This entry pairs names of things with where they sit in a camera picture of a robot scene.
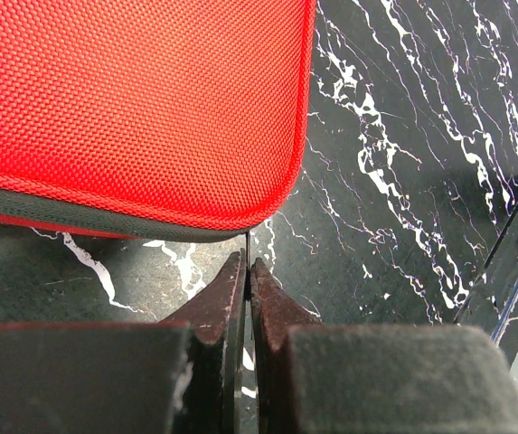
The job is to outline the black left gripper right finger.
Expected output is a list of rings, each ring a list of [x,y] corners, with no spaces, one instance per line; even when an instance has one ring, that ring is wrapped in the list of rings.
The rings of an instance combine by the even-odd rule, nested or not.
[[[503,353],[458,325],[326,325],[250,270],[262,433],[518,433]]]

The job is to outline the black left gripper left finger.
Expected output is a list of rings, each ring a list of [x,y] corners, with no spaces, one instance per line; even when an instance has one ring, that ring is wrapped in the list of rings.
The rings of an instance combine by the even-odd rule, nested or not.
[[[246,255],[157,323],[0,325],[0,433],[235,433]]]

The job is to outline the red black medicine case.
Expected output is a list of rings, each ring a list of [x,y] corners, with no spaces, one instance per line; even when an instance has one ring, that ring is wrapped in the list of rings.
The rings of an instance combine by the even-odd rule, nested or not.
[[[214,242],[287,199],[313,1],[0,1],[0,222]]]

